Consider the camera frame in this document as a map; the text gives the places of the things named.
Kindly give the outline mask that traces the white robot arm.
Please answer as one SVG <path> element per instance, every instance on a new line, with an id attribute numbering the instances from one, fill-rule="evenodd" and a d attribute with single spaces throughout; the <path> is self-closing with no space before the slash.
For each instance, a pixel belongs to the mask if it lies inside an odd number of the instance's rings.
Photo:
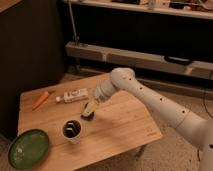
<path id="1" fill-rule="evenodd" d="M 131 68 L 115 68 L 94 90 L 82 116 L 89 118 L 100 103 L 123 90 L 156 112 L 185 140 L 203 152 L 198 171 L 213 171 L 213 120 L 206 120 L 188 108 L 140 83 Z"/>

